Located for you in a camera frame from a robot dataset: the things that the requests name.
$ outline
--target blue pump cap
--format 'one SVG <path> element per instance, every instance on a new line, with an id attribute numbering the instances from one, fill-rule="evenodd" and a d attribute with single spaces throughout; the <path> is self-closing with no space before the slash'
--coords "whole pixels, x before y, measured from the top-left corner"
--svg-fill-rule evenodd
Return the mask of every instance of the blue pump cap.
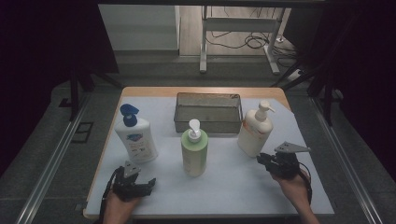
<path id="1" fill-rule="evenodd" d="M 135 114 L 139 112 L 136 107 L 125 104 L 120 107 L 120 112 L 124 116 L 123 121 L 125 126 L 134 127 L 136 125 L 137 118 Z"/>

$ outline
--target white pump cap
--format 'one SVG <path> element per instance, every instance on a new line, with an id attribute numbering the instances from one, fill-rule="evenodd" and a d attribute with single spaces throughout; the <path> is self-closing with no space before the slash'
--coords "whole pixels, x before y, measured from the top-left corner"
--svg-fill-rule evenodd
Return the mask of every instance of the white pump cap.
<path id="1" fill-rule="evenodd" d="M 199 142 L 201 140 L 200 122 L 198 119 L 192 119 L 189 122 L 189 140 L 193 143 Z"/>
<path id="2" fill-rule="evenodd" d="M 266 100 L 262 100 L 259 104 L 259 110 L 256 112 L 254 116 L 258 121 L 265 121 L 267 119 L 267 111 L 271 110 L 275 113 L 275 110 L 271 107 L 270 103 Z"/>

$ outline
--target lotion bottle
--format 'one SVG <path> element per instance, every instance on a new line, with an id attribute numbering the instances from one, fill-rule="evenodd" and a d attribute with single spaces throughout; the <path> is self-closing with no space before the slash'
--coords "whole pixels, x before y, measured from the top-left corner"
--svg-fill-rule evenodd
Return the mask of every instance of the lotion bottle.
<path id="1" fill-rule="evenodd" d="M 275 112 L 268 101 L 262 100 L 259 104 L 259 110 L 249 110 L 242 121 L 238 135 L 238 146 L 249 157 L 255 158 L 260 154 L 273 130 L 273 123 L 267 118 L 268 110 Z"/>
<path id="2" fill-rule="evenodd" d="M 128 151 L 130 161 L 139 163 L 157 158 L 149 122 L 137 118 L 139 110 L 132 105 L 122 105 L 120 112 L 123 120 L 116 125 L 115 131 Z"/>
<path id="3" fill-rule="evenodd" d="M 190 120 L 189 125 L 190 129 L 181 135 L 183 168 L 186 174 L 196 177 L 203 174 L 206 168 L 208 137 L 200 129 L 198 119 Z"/>

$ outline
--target green bottle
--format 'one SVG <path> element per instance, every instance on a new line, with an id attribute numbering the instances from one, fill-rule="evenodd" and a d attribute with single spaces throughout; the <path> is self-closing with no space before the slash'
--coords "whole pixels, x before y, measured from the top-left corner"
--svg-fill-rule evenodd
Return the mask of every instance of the green bottle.
<path id="1" fill-rule="evenodd" d="M 200 129 L 198 119 L 190 120 L 189 124 L 190 129 L 181 135 L 183 167 L 188 175 L 198 176 L 206 168 L 208 138 L 206 132 Z"/>

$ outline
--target robotic hand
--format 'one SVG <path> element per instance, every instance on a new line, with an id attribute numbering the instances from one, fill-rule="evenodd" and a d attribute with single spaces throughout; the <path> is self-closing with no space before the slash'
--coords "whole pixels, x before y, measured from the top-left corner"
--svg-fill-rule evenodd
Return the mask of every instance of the robotic hand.
<path id="1" fill-rule="evenodd" d="M 133 198 L 149 196 L 154 188 L 156 178 L 151 179 L 147 184 L 136 184 L 135 181 L 139 176 L 140 168 L 132 166 L 128 161 L 125 166 L 116 169 L 110 180 L 107 182 L 105 192 L 102 197 L 99 219 L 95 222 L 102 223 L 106 210 L 106 198 L 113 185 L 113 192 L 124 202 L 129 202 Z"/>
<path id="2" fill-rule="evenodd" d="M 132 198 L 140 198 L 151 194 L 156 179 L 151 179 L 147 184 L 136 184 L 135 181 L 139 172 L 140 168 L 132 166 L 128 161 L 125 162 L 125 167 L 121 166 L 115 171 L 116 179 L 113 184 L 113 191 L 122 201 L 128 202 Z"/>
<path id="3" fill-rule="evenodd" d="M 305 182 L 305 186 L 308 191 L 308 201 L 311 203 L 311 182 L 308 180 L 308 178 L 306 178 L 303 172 L 301 172 L 301 163 L 298 162 L 297 156 L 295 154 L 296 152 L 306 152 L 310 150 L 311 148 L 309 147 L 301 147 L 285 142 L 279 147 L 275 148 L 275 155 L 260 153 L 260 156 L 257 156 L 257 162 L 259 164 L 263 164 L 265 169 L 271 174 L 277 175 L 284 179 L 293 179 L 295 176 L 299 175 Z"/>

